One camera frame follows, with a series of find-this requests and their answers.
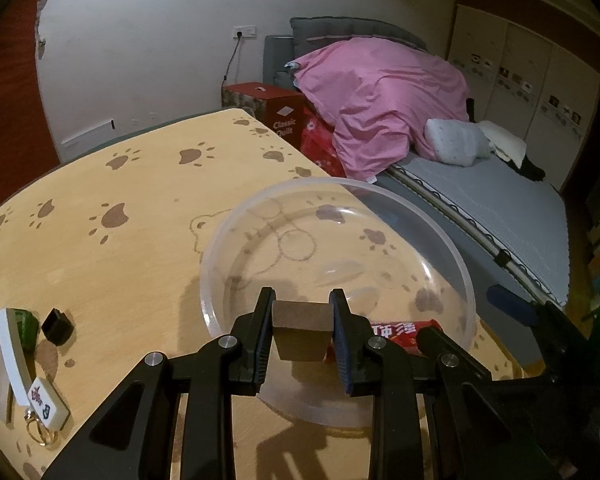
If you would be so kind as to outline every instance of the table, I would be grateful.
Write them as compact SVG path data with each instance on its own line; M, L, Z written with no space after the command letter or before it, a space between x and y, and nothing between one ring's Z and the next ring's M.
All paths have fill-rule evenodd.
M55 307L75 325L60 348L40 333L34 355L36 373L71 411L58 443L37 446L23 408L14 407L11 424L0 422L0 448L23 478L40 477L145 354L179 356L210 339L198 280L213 230L258 190L312 175L326 176L232 109L99 150L0 206L0 308L26 308L42 321ZM522 374L484 323L471 354L495 378ZM238 479L366 478L368 431L289 421L256 398L235 397L233 406Z

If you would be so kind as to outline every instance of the gray mattress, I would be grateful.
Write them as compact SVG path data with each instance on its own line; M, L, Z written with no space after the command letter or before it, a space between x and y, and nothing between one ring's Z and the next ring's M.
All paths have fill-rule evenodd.
M564 306L569 247L564 203L550 184L532 182L496 156L470 168L410 154L387 173L467 230L506 265L538 301Z

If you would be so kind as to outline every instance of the red snack package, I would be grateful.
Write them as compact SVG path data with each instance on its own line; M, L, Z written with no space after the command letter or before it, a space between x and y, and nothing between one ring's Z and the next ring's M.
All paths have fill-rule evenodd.
M331 143L333 128L306 106L304 120L300 152L331 176L346 177L338 154Z
M385 337L394 343L398 343L398 345L404 348L407 352L416 355L422 355L418 350L416 336L418 335L418 331L426 326L434 326L442 331L442 327L435 319L430 319L428 321L392 321L388 323L371 324L374 334L381 335L382 337Z

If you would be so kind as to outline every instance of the pink blanket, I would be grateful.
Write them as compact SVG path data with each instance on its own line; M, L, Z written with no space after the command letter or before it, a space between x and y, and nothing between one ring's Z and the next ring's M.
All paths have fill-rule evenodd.
M368 180L424 138L428 119L467 121L469 91L443 59L379 38L352 38L296 59L296 81L334 127L333 145L349 178Z

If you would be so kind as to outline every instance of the white pillow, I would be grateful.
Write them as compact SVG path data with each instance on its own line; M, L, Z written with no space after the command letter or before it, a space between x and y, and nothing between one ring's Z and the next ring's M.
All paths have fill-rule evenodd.
M522 166L522 160L526 154L526 142L524 140L491 121L480 121L478 127L496 148L496 154L500 158L513 160L518 168Z
M424 137L436 158L445 164L470 166L476 158L489 158L489 141L476 124L455 119L429 119Z

